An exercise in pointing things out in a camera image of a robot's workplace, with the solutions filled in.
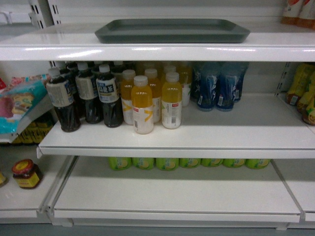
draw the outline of yellow drink bottle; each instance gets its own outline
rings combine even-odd
[[[179,74],[169,72],[162,87],[162,123],[168,129],[176,129],[182,121],[182,86]]]
[[[144,75],[148,77],[148,85],[152,91],[153,123],[156,123],[161,119],[162,86],[156,69],[146,69]]]
[[[152,91],[148,86],[148,78],[144,75],[134,77],[131,90],[133,106],[134,130],[139,134],[148,134],[153,130]]]
[[[124,79],[121,82],[124,121],[130,125],[133,125],[131,90],[133,88],[133,78],[135,76],[136,72],[134,70],[124,70]]]

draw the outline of jar with red lid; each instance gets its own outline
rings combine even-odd
[[[13,178],[21,188],[36,188],[43,179],[39,167],[30,159],[24,159],[12,167]]]

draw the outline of green can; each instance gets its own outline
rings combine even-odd
[[[263,169],[268,166],[271,159],[247,159],[245,165],[250,169]]]
[[[154,158],[151,157],[133,157],[132,164],[142,170],[151,170],[154,167]]]
[[[109,167],[114,171],[122,171],[131,166],[131,157],[109,157]]]
[[[216,166],[219,166],[221,165],[223,162],[223,159],[212,159],[212,158],[203,158],[201,160],[201,164],[204,166],[204,167],[216,167]]]
[[[179,165],[183,168],[196,168],[200,165],[201,158],[180,158]]]
[[[238,168],[245,164],[246,159],[224,159],[223,165],[230,168]]]
[[[157,158],[156,165],[162,171],[173,171],[178,168],[179,158]]]

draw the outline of shelf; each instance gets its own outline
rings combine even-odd
[[[102,157],[80,156],[54,216],[71,218],[74,224],[84,224],[84,219],[89,224],[117,220],[122,225],[128,220],[143,225],[181,220],[186,227],[201,222],[219,227],[232,222],[299,222],[300,211],[271,164],[263,170],[199,166],[164,172],[131,166],[113,171]]]
[[[32,159],[44,174],[35,189],[22,189],[14,180],[11,168],[22,159]],[[8,183],[0,189],[0,223],[50,223],[45,214],[45,201],[58,185],[66,163],[65,156],[47,156],[38,160],[36,146],[1,147],[0,168]]]
[[[161,122],[147,135],[103,122],[65,133],[57,123],[39,145],[43,154],[131,157],[314,158],[315,135],[271,94],[244,94],[231,112],[202,112],[192,102],[182,125]]]
[[[314,31],[275,23],[238,23],[241,44],[101,44],[102,24],[62,24],[0,42],[0,60],[313,61]]]

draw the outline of tray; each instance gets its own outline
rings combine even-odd
[[[95,32],[101,43],[241,43],[249,34],[221,19],[114,20]]]

